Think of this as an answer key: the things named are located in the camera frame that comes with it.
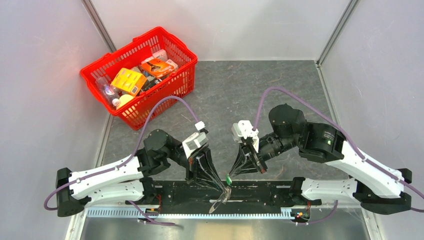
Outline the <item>green key tag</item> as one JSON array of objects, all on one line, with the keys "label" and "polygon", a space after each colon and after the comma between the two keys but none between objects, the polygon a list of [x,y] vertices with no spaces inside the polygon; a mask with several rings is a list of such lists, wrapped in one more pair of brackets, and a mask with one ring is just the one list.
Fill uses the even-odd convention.
[{"label": "green key tag", "polygon": [[231,180],[231,177],[230,177],[229,174],[226,175],[225,181],[226,181],[226,183],[227,183],[228,186],[231,186],[232,185],[232,180]]}]

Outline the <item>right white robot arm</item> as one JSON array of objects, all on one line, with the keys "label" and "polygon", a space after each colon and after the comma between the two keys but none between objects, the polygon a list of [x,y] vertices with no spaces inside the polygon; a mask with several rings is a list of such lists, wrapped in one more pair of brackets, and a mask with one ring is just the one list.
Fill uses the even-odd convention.
[{"label": "right white robot arm", "polygon": [[412,172],[407,168],[393,169],[356,152],[345,135],[326,123],[309,122],[304,113],[287,104],[271,109],[268,119],[272,132],[259,137],[249,120],[232,125],[233,139],[239,145],[236,160],[226,177],[247,173],[265,173],[266,161],[293,148],[308,161],[337,168],[349,175],[344,180],[316,180],[295,177],[284,197],[294,205],[307,202],[343,201],[357,203],[370,212],[391,215],[409,211],[412,198],[404,191],[411,183]]}]

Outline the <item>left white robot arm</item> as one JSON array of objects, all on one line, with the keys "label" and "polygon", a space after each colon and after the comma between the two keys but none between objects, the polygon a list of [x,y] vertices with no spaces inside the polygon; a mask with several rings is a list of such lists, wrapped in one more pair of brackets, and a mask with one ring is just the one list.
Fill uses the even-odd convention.
[{"label": "left white robot arm", "polygon": [[189,185],[219,191],[210,209],[228,201],[231,189],[220,180],[212,162],[205,131],[195,132],[179,141],[156,129],[143,141],[144,147],[121,160],[85,171],[59,169],[56,173],[56,212],[69,217],[85,208],[115,202],[155,204],[160,200],[152,176],[174,161],[185,168]]}]

